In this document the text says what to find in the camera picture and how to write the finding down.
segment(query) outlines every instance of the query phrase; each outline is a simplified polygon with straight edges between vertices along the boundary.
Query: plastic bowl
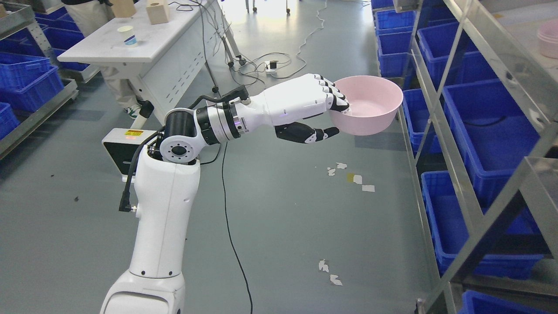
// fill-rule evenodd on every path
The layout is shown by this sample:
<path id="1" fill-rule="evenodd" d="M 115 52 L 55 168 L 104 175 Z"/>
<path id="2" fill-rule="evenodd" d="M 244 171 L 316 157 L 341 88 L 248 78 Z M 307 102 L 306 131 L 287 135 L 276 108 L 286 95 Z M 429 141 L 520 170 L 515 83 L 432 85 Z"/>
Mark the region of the plastic bowl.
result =
<path id="1" fill-rule="evenodd" d="M 558 19 L 541 25 L 537 37 L 541 55 L 558 59 Z"/>
<path id="2" fill-rule="evenodd" d="M 347 77 L 335 82 L 347 97 L 350 111 L 329 111 L 331 121 L 341 132 L 372 135 L 385 130 L 403 102 L 403 91 L 394 82 L 367 75 Z"/>

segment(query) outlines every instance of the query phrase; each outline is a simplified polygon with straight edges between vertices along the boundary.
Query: white desk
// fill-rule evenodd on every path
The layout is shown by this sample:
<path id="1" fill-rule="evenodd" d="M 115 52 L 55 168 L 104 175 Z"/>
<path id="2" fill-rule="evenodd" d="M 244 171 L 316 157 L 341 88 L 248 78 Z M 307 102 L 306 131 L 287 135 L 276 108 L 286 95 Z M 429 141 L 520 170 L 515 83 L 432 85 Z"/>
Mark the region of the white desk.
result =
<path id="1" fill-rule="evenodd" d="M 181 3 L 194 4 L 187 0 Z M 155 116 L 164 124 L 166 112 L 176 106 L 205 64 L 201 10 L 208 57 L 213 54 L 215 41 L 221 40 L 209 16 L 215 16 L 220 32 L 226 28 L 218 0 L 203 0 L 202 4 L 208 12 L 201 7 L 193 7 L 191 12 L 177 11 L 177 5 L 172 4 L 171 21 L 151 25 L 145 9 L 146 0 L 140 0 L 135 4 L 137 13 L 133 17 L 111 20 L 61 54 L 58 60 L 117 68 L 121 78 L 129 79 L 138 94 L 151 101 Z M 117 32 L 117 28 L 124 25 L 134 27 L 137 47 L 124 45 Z"/>

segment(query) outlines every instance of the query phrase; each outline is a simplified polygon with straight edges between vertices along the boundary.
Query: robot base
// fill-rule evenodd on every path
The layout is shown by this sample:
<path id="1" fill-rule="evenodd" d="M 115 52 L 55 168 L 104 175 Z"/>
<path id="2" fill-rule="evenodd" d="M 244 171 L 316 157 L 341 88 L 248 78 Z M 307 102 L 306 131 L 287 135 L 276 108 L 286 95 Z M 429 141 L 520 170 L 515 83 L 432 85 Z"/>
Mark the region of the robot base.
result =
<path id="1" fill-rule="evenodd" d="M 180 314 L 185 296 L 182 273 L 145 278 L 126 271 L 110 288 L 100 314 Z"/>

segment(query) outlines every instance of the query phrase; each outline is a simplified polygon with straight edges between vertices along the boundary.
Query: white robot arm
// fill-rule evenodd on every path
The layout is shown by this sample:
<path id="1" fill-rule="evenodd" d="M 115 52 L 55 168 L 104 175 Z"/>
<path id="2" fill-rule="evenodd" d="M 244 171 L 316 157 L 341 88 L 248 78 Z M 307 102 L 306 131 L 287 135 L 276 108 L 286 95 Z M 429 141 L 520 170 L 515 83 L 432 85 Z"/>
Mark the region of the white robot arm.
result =
<path id="1" fill-rule="evenodd" d="M 277 137 L 284 140 L 317 142 L 338 134 L 339 130 L 314 129 L 295 121 L 327 110 L 344 113 L 349 110 L 345 96 L 335 84 L 318 74 L 288 80 L 253 97 L 240 87 L 223 98 L 232 99 L 210 103 L 196 111 L 177 108 L 167 114 L 165 139 L 160 146 L 165 161 L 191 162 L 203 147 L 239 138 L 261 125 L 274 126 Z"/>
<path id="2" fill-rule="evenodd" d="M 136 170 L 136 244 L 129 269 L 110 288 L 101 314 L 185 312 L 181 272 L 184 239 L 198 191 L 197 157 L 204 147 L 239 138 L 261 125 L 275 127 L 281 139 L 317 142 L 339 130 L 313 129 L 295 121 L 327 110 L 349 110 L 345 96 L 317 74 L 291 79 L 253 97 L 243 86 L 221 99 L 200 96 L 191 108 L 202 99 L 213 102 L 200 109 L 177 108 L 167 114 L 164 132 L 155 133 L 158 136 L 151 144 L 140 145 L 136 151 L 137 169 L 132 158 L 127 188 Z M 132 211 L 129 191 L 123 193 L 120 210 Z"/>

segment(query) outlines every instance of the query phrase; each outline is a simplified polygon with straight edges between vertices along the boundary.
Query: black fingertip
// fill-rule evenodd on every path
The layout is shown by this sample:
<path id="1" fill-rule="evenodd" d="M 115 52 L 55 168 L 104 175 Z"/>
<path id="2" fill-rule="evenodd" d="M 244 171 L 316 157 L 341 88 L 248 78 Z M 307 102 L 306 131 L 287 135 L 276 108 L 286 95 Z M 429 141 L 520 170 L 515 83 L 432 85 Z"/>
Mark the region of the black fingertip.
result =
<path id="1" fill-rule="evenodd" d="M 339 134 L 339 129 L 336 127 L 328 127 L 327 129 L 324 130 L 324 133 L 326 133 L 328 135 L 328 138 Z"/>

